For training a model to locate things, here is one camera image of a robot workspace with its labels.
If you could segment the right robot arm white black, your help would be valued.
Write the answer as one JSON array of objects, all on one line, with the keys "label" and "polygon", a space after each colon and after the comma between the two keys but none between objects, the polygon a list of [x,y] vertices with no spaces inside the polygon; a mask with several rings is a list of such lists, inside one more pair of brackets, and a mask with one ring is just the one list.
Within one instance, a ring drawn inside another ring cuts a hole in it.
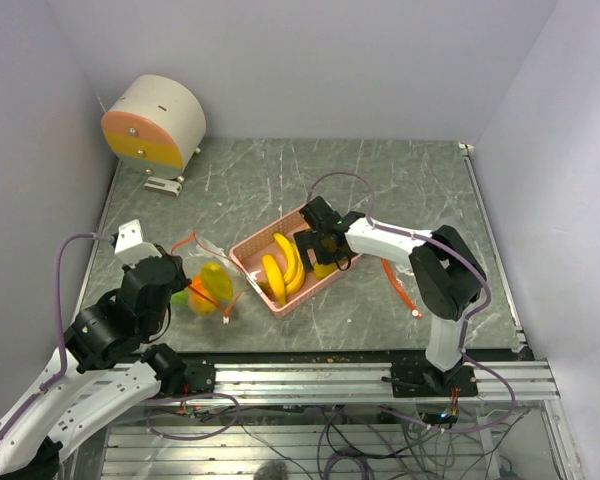
[{"label": "right robot arm white black", "polygon": [[307,228],[294,234],[305,268],[310,255],[321,264],[371,255],[409,263],[420,297],[431,312],[425,349],[427,365],[420,385],[430,394],[445,394],[463,364],[470,307],[488,291],[486,275],[458,231],[443,225],[433,231],[410,230],[379,222],[362,212],[341,215],[318,196],[299,209]]}]

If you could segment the round cream drawer box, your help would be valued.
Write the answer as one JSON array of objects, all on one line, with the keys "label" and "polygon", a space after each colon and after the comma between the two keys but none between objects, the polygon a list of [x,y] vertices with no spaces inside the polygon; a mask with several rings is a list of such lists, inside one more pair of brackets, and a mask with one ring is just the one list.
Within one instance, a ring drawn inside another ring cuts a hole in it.
[{"label": "round cream drawer box", "polygon": [[137,77],[103,115],[110,149],[129,168],[165,180],[183,175],[206,135],[204,111],[194,94],[167,77]]}]

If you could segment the pink plastic basket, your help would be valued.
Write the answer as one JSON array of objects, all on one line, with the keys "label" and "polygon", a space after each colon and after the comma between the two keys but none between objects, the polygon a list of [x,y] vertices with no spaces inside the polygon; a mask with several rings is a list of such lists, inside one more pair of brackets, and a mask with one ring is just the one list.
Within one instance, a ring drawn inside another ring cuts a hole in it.
[{"label": "pink plastic basket", "polygon": [[342,278],[347,273],[354,270],[354,266],[359,261],[357,257],[351,260],[350,264],[346,263],[342,267],[337,267],[337,270],[318,281],[313,271],[306,271],[305,283],[298,293],[291,296],[287,304],[280,307],[277,302],[268,296],[258,285],[258,282],[265,279],[265,275],[261,266],[261,257],[264,254],[273,254],[281,265],[284,265],[284,257],[279,252],[273,241],[273,234],[280,232],[295,243],[293,234],[298,231],[303,231],[308,228],[297,209],[283,215],[280,219],[274,221],[257,233],[251,235],[246,240],[237,244],[230,249],[230,258],[244,271],[247,275],[247,280],[259,297],[264,301],[266,307],[278,318],[291,313],[302,303],[309,300],[312,296],[324,290],[334,281]]}]

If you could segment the clear zip bag red zipper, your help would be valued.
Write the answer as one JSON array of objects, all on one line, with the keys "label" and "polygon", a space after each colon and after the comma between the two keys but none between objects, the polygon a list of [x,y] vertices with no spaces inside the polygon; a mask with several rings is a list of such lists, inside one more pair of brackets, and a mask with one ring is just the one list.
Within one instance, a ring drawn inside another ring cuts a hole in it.
[{"label": "clear zip bag red zipper", "polygon": [[172,296],[174,303],[198,317],[218,318],[228,325],[246,291],[244,271],[222,248],[196,232],[173,245],[170,253],[183,260],[191,280],[183,292]]}]

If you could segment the yellow toy mango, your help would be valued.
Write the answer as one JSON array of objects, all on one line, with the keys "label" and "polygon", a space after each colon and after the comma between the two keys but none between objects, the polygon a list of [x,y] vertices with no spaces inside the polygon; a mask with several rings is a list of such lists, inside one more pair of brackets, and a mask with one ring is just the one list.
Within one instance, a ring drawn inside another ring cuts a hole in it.
[{"label": "yellow toy mango", "polygon": [[194,313],[200,316],[210,315],[217,310],[214,303],[193,291],[189,292],[188,306]]}]

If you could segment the yellow starfruit slice toy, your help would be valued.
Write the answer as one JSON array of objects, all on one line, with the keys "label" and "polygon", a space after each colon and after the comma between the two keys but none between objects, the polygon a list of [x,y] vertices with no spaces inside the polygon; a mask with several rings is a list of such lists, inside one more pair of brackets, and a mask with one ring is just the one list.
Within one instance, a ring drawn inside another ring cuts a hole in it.
[{"label": "yellow starfruit slice toy", "polygon": [[206,263],[201,268],[200,278],[214,299],[229,301],[233,298],[232,279],[221,264],[217,262]]}]

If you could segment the white metal latch piece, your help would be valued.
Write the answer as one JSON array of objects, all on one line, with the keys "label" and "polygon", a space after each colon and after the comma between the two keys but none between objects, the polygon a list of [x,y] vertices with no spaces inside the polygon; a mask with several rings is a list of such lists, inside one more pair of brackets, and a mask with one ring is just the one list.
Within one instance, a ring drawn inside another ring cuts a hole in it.
[{"label": "white metal latch piece", "polygon": [[150,176],[146,179],[144,188],[152,192],[178,197],[182,191],[182,184],[176,180]]}]

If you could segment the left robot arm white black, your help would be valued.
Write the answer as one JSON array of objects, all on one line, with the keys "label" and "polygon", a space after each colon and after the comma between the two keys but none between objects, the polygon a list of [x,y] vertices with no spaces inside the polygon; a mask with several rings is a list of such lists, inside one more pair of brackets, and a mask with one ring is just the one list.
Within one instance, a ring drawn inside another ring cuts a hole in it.
[{"label": "left robot arm white black", "polygon": [[192,391],[191,370],[151,340],[191,280],[179,256],[126,266],[118,288],[81,310],[36,381],[0,419],[0,477],[52,478],[92,433],[145,401]]}]

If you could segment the aluminium mounting rail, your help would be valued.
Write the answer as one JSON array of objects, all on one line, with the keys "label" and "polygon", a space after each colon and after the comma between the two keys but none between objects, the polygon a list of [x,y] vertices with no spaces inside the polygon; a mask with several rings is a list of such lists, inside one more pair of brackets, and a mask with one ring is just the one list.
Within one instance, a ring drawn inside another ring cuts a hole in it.
[{"label": "aluminium mounting rail", "polygon": [[[389,383],[390,377],[407,383],[406,376],[413,372],[390,363],[218,363],[213,370],[203,384],[245,404],[442,402],[451,398],[450,388],[438,393],[426,386],[407,388]],[[560,398],[546,361],[486,362],[482,369],[468,366],[451,384],[468,401],[505,402],[511,394],[521,402]]]}]

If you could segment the green round toy fruit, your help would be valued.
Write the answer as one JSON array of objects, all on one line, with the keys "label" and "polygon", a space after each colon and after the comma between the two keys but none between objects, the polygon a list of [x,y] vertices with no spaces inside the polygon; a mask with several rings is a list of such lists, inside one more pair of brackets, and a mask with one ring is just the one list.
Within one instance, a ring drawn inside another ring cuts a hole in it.
[{"label": "green round toy fruit", "polygon": [[177,307],[187,307],[189,304],[189,290],[174,293],[171,296],[171,304]]}]

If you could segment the orange toy fruit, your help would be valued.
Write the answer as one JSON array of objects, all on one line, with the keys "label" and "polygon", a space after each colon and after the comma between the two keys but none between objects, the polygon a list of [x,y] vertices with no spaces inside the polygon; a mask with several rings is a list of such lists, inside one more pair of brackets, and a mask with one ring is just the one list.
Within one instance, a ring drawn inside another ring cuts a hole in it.
[{"label": "orange toy fruit", "polygon": [[191,296],[196,300],[205,300],[209,302],[213,300],[211,294],[206,289],[199,276],[195,276],[192,279],[191,284],[189,285],[189,290],[191,292]]}]

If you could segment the yellow toy banana bunch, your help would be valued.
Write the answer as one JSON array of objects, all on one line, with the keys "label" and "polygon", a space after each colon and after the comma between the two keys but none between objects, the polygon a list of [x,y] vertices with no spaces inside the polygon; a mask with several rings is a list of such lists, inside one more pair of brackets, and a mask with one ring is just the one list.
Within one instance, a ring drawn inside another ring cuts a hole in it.
[{"label": "yellow toy banana bunch", "polygon": [[303,287],[306,272],[295,243],[280,232],[273,234],[273,241],[284,257],[284,265],[281,265],[273,254],[264,254],[261,257],[261,266],[265,279],[259,281],[258,285],[283,307],[290,297]]}]

